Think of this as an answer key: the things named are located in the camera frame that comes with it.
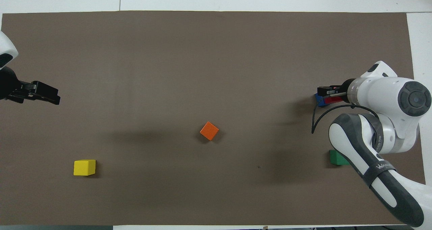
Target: black cable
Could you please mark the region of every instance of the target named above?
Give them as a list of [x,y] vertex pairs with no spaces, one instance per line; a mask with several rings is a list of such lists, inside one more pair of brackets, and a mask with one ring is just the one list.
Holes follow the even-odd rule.
[[318,101],[318,103],[316,104],[316,106],[315,106],[315,109],[314,109],[314,113],[312,114],[312,134],[315,132],[315,128],[317,127],[317,125],[318,125],[318,122],[327,114],[327,113],[329,113],[330,111],[332,111],[332,110],[335,110],[335,109],[339,109],[339,108],[342,108],[342,107],[351,107],[352,109],[353,108],[361,108],[361,109],[363,109],[363,110],[367,110],[367,111],[369,111],[369,112],[371,112],[376,118],[378,118],[379,119],[379,117],[378,117],[378,115],[377,115],[377,113],[375,113],[375,111],[373,111],[373,110],[371,110],[371,109],[369,109],[368,107],[364,107],[364,106],[361,106],[361,105],[357,105],[357,104],[344,104],[344,105],[339,105],[339,106],[336,106],[336,107],[333,107],[333,108],[331,108],[331,109],[329,109],[329,110],[327,110],[326,112],[324,112],[318,119],[317,119],[317,121],[315,122],[315,112],[316,112],[316,110],[317,110],[317,107],[318,107],[318,104],[324,99],[324,98],[326,98],[326,97],[323,97],[320,101]]

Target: brown mat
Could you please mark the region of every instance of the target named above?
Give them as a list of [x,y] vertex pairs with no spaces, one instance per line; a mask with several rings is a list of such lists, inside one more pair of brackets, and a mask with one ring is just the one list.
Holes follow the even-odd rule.
[[[61,102],[1,101],[1,224],[399,223],[329,163],[330,122],[363,111],[310,129],[317,86],[378,60],[412,78],[404,13],[23,13],[2,29],[9,67]],[[424,182],[420,143],[385,158]],[[73,176],[80,159],[97,174]]]

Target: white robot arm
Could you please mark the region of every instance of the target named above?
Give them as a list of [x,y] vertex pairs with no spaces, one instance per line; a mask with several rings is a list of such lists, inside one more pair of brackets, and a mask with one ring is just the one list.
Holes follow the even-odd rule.
[[428,89],[412,79],[398,78],[382,61],[344,84],[335,93],[375,111],[376,116],[338,116],[329,128],[331,144],[396,218],[415,229],[430,229],[432,187],[406,179],[380,156],[412,148],[418,122],[431,106]]
[[0,31],[0,99],[7,99],[22,104],[24,99],[42,100],[58,105],[58,89],[40,81],[31,83],[18,80],[15,72],[6,66],[18,56],[18,51],[11,40]]

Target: black strap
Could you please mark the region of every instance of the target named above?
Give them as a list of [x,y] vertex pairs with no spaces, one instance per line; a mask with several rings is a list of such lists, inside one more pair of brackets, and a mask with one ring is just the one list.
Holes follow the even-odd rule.
[[363,174],[363,181],[366,183],[368,187],[371,187],[371,184],[374,180],[380,175],[380,173],[387,170],[396,170],[393,165],[386,160],[378,161],[372,165],[369,165],[368,170]]

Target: round black joint cap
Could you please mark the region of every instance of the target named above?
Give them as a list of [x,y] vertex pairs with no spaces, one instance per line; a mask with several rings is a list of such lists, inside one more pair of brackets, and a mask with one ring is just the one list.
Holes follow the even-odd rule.
[[398,103],[401,110],[409,116],[422,116],[431,106],[431,94],[423,84],[411,81],[399,91]]

